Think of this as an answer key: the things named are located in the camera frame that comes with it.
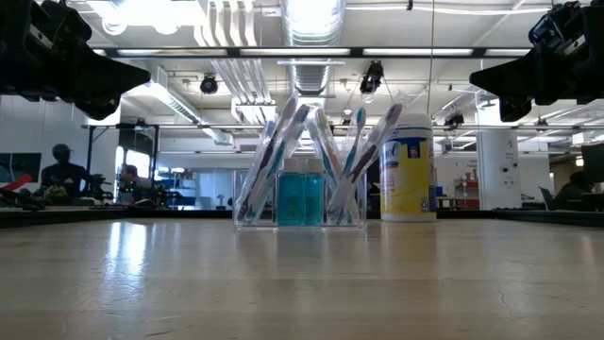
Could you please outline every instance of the man in black shirt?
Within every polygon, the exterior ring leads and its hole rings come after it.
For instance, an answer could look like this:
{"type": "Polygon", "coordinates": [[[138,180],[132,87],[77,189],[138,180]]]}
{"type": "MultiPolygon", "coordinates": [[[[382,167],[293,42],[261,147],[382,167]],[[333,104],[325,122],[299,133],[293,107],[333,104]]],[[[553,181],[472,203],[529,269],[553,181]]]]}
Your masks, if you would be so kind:
{"type": "Polygon", "coordinates": [[[78,198],[81,181],[88,180],[90,175],[84,167],[69,162],[72,150],[66,144],[55,145],[53,156],[57,163],[42,170],[42,188],[45,189],[52,185],[62,186],[70,200],[78,198]]]}

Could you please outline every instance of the ventilation duct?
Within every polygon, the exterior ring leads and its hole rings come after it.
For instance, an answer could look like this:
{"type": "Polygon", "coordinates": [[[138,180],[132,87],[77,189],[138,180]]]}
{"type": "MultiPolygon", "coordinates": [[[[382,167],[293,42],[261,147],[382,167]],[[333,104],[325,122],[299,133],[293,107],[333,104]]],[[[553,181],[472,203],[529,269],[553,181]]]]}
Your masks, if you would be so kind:
{"type": "MultiPolygon", "coordinates": [[[[286,43],[304,47],[336,45],[342,33],[345,5],[345,0],[281,0],[286,43]]],[[[292,83],[303,95],[321,94],[330,74],[329,66],[290,67],[292,83]]]]}

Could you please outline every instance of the chair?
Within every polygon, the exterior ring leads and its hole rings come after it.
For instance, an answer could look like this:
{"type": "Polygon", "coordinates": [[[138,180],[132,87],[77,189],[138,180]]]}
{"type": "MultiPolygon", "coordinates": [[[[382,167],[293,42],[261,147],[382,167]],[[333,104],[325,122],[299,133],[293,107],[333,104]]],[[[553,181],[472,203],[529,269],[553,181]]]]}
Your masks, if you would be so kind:
{"type": "Polygon", "coordinates": [[[556,209],[554,209],[554,197],[551,195],[549,190],[542,187],[539,187],[539,189],[541,190],[541,195],[544,196],[545,208],[550,212],[555,211],[556,209]]]}

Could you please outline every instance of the clear acrylic holder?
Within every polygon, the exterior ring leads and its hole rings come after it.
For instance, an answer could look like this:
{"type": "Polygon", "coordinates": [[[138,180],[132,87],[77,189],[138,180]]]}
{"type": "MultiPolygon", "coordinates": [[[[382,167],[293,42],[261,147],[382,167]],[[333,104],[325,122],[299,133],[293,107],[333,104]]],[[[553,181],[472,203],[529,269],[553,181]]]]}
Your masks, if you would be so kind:
{"type": "Polygon", "coordinates": [[[237,198],[242,189],[247,170],[233,171],[233,226],[236,229],[280,229],[280,230],[310,230],[310,229],[349,229],[349,230],[365,230],[367,228],[367,174],[363,174],[357,182],[357,191],[355,192],[356,205],[359,208],[358,221],[343,221],[340,225],[327,223],[327,204],[331,199],[330,192],[327,190],[327,184],[324,184],[324,204],[323,204],[323,223],[321,225],[312,226],[279,226],[277,224],[277,175],[274,177],[273,187],[269,197],[264,203],[264,211],[260,218],[254,223],[245,224],[237,221],[237,198]]]}

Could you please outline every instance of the red object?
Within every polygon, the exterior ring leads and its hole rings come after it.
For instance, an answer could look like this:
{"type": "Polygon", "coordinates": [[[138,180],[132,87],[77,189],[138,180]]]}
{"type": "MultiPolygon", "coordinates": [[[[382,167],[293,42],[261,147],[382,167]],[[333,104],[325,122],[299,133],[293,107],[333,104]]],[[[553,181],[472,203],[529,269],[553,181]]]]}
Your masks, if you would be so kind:
{"type": "Polygon", "coordinates": [[[14,191],[14,190],[17,190],[17,189],[21,188],[22,186],[30,183],[31,181],[32,181],[31,176],[25,175],[15,181],[13,181],[12,183],[5,185],[4,187],[2,187],[2,189],[14,191]]]}

